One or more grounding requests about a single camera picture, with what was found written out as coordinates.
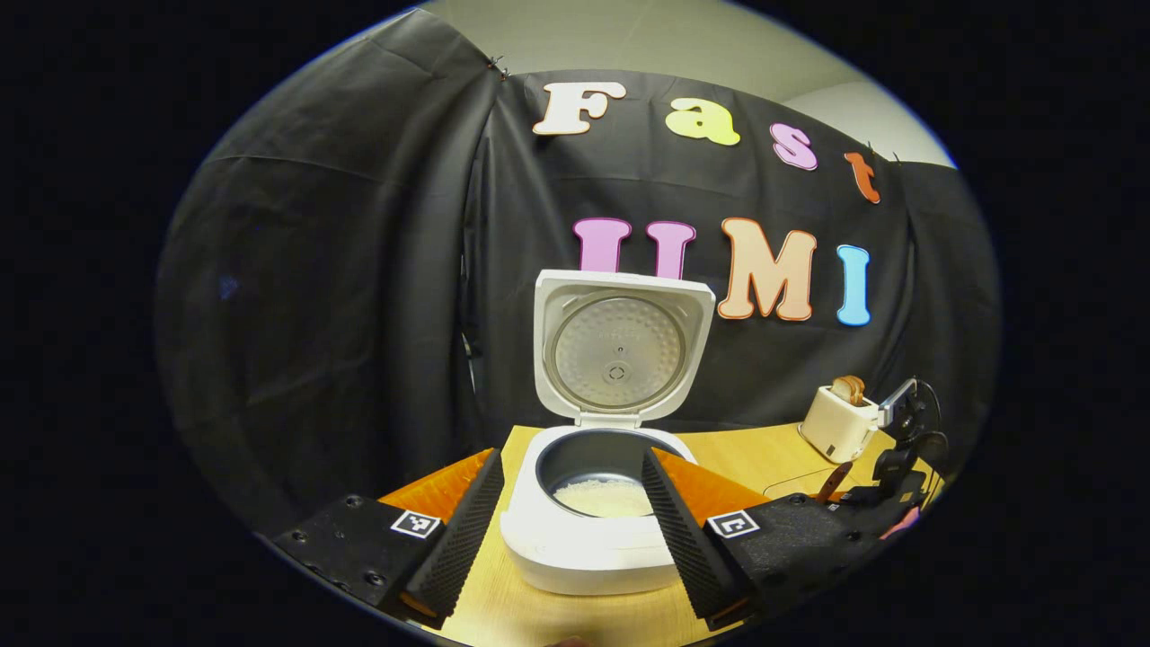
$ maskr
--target black fabric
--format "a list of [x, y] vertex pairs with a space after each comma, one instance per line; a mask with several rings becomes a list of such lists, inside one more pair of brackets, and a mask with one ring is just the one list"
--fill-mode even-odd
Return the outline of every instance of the black fabric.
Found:
[[486, 62], [423, 11], [373, 28], [253, 107], [178, 206], [161, 372], [199, 467], [260, 532], [481, 449], [454, 285]]
[[[537, 137], [552, 82], [614, 80], [627, 97], [576, 136]], [[742, 136], [736, 146], [673, 133], [670, 101], [708, 99], [724, 106]], [[773, 123], [803, 130], [819, 168], [805, 171], [772, 149]], [[848, 152], [874, 168], [880, 203], [866, 201]], [[935, 386], [956, 456], [981, 428], [998, 356], [998, 292], [989, 236], [959, 174], [923, 163], [889, 162], [867, 145], [784, 106], [697, 80], [624, 71], [558, 71], [513, 76], [497, 93], [476, 153], [467, 205], [469, 339], [488, 429], [549, 426], [561, 421], [534, 390], [532, 284], [543, 268], [578, 268], [572, 225], [584, 217], [631, 223], [620, 270], [654, 274], [657, 219], [685, 222], [697, 238], [683, 278], [727, 295], [730, 244], [726, 217], [758, 221], [774, 253], [787, 233], [815, 236], [807, 321], [756, 311], [715, 315], [695, 386], [683, 406], [652, 426], [691, 432], [802, 421], [815, 388], [842, 375], [860, 377], [872, 399], [911, 375]], [[837, 319], [843, 298], [838, 245], [866, 248], [872, 319]]]
[[[553, 80], [615, 80], [627, 97], [585, 134], [540, 138], [531, 124]], [[677, 97], [727, 107], [742, 143], [669, 131]], [[816, 171], [774, 154], [776, 121], [811, 137]], [[874, 168], [879, 205], [859, 194], [842, 159], [851, 151]], [[992, 388], [998, 294], [957, 171], [891, 163], [783, 106], [697, 80], [500, 80], [484, 53], [419, 10], [285, 80], [193, 178], [156, 285], [176, 428], [240, 518], [275, 534], [343, 493], [383, 494], [503, 447], [513, 425], [562, 423], [535, 393], [532, 285], [540, 269], [577, 268], [572, 224], [604, 216], [632, 224], [620, 269], [639, 274], [654, 272], [649, 222], [693, 225], [683, 277], [720, 300], [724, 217], [760, 222], [776, 253], [792, 229], [819, 240], [812, 318], [715, 316], [690, 396], [654, 426], [796, 422], [836, 376], [882, 396], [918, 373], [937, 390], [953, 454], [973, 444]], [[836, 318], [842, 244], [871, 253], [864, 328]]]

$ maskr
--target inner lid plate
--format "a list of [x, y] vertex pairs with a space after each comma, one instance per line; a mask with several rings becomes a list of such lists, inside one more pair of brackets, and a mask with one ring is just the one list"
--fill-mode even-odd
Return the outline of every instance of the inner lid plate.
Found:
[[664, 398], [687, 365], [676, 317], [632, 294], [584, 299], [570, 303], [546, 352], [555, 388], [598, 411], [630, 411]]

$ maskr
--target wooden table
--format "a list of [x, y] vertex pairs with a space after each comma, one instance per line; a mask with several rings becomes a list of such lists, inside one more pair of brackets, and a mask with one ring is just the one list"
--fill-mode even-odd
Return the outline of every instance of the wooden table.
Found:
[[[596, 647], [680, 647], [718, 636], [697, 619], [682, 583], [627, 595], [568, 596], [532, 588], [506, 554], [499, 515], [507, 510], [527, 446], [540, 430], [515, 428], [504, 446], [506, 485], [463, 585], [455, 613], [431, 633], [474, 647], [545, 647], [580, 636]], [[775, 499], [814, 494], [835, 469], [798, 434], [797, 425], [677, 434], [699, 465]], [[875, 434], [839, 491], [871, 486], [875, 460], [894, 447]], [[917, 470], [930, 473], [921, 461]]]

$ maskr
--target black inner pot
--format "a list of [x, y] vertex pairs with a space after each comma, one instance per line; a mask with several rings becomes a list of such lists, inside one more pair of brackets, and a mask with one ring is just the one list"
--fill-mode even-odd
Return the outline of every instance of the black inner pot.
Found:
[[643, 454], [657, 447], [682, 459], [676, 449], [651, 437], [620, 430], [588, 430], [566, 436], [544, 448], [535, 464], [539, 487], [557, 506], [581, 517], [593, 517], [555, 499], [555, 492], [588, 480], [643, 485]]

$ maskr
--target open lid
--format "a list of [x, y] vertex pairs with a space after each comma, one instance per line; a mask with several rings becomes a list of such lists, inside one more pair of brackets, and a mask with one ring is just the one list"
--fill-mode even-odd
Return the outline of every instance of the open lid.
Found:
[[703, 283], [544, 269], [535, 282], [535, 391], [576, 425], [636, 429], [687, 399], [711, 331]]

